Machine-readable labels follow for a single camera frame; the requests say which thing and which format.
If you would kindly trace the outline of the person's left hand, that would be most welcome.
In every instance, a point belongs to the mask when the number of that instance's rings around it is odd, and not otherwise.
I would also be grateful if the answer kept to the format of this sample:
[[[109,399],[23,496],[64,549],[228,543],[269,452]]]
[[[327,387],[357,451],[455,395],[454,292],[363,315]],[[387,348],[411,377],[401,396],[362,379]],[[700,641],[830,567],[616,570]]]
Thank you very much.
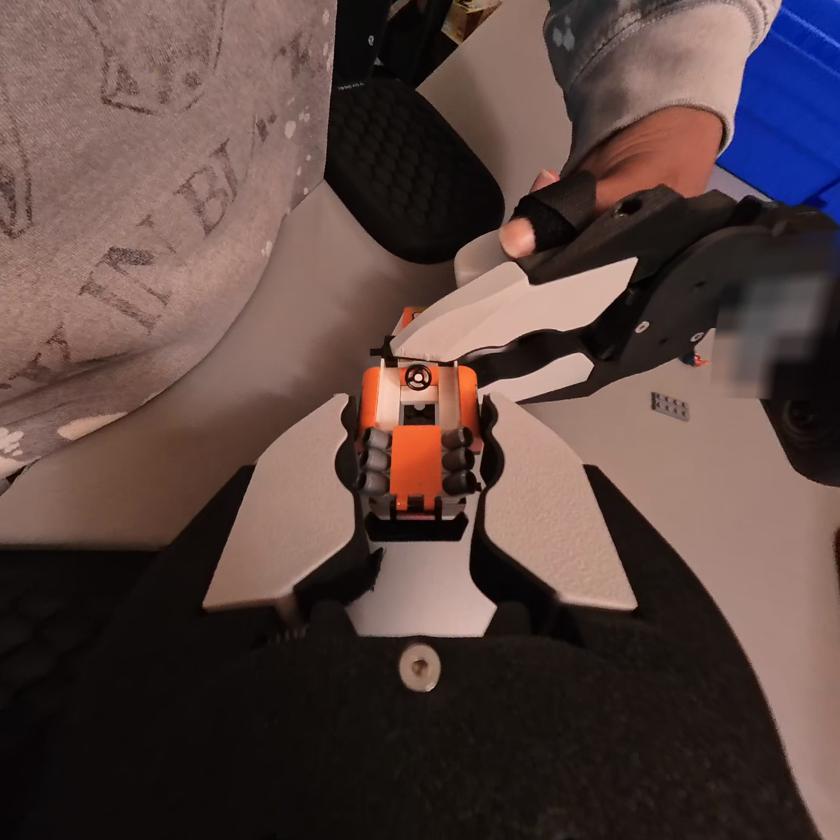
[[[657,186],[693,197],[704,193],[723,140],[723,122],[711,112],[673,107],[620,129],[569,173],[596,179],[595,213]]]

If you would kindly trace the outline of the orange white lego car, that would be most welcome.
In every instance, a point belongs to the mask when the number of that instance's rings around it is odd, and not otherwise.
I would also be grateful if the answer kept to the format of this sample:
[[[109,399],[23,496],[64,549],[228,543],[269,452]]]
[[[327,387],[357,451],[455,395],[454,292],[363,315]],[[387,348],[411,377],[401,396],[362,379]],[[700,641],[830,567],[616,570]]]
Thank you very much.
[[[469,524],[467,503],[480,492],[476,373],[390,349],[423,312],[403,310],[362,379],[356,493],[373,543],[455,543]]]

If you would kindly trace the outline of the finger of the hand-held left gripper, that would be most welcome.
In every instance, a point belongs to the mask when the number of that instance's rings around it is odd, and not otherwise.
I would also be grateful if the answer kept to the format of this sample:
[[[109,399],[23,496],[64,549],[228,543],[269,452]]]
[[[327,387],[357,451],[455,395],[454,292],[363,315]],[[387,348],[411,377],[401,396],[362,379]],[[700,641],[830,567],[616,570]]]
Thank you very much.
[[[467,353],[478,393],[522,403],[585,382],[596,358],[580,344],[510,344]]]
[[[538,331],[583,328],[625,291],[636,265],[630,257],[532,284],[509,261],[436,301],[386,346],[398,359],[452,362]]]

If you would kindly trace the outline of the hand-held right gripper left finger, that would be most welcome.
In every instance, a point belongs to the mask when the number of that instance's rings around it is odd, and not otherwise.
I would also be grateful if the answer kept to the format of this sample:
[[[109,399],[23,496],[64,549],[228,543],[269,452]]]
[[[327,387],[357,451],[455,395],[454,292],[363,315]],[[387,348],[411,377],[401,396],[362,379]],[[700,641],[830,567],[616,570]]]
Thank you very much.
[[[309,617],[322,601],[348,605],[372,589],[382,550],[364,527],[356,407],[337,394],[258,458],[206,591],[203,608],[252,606]]]

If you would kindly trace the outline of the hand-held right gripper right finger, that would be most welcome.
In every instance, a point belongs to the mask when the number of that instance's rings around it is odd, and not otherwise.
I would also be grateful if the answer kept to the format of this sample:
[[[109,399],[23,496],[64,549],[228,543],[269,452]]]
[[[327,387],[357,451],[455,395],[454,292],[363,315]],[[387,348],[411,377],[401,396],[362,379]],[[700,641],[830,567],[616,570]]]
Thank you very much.
[[[498,392],[481,406],[485,450],[469,572],[496,604],[532,617],[556,605],[632,613],[637,599],[581,459]]]

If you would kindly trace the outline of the black honeycomb wrist rest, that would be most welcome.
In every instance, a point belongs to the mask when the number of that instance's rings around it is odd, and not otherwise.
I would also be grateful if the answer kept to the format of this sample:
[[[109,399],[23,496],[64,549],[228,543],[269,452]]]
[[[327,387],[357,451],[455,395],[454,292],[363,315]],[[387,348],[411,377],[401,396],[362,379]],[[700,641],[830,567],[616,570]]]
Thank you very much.
[[[324,178],[373,240],[420,265],[499,228],[494,176],[436,108],[387,77],[332,91]]]
[[[1,838],[18,836],[91,651],[157,554],[2,549]]]

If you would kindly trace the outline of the blue storage bin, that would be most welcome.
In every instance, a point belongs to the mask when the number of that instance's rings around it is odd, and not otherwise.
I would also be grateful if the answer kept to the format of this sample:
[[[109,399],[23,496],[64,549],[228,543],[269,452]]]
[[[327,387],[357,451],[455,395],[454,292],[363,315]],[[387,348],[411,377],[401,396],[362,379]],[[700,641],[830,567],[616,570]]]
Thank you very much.
[[[785,1],[749,58],[720,168],[839,220],[839,2]]]

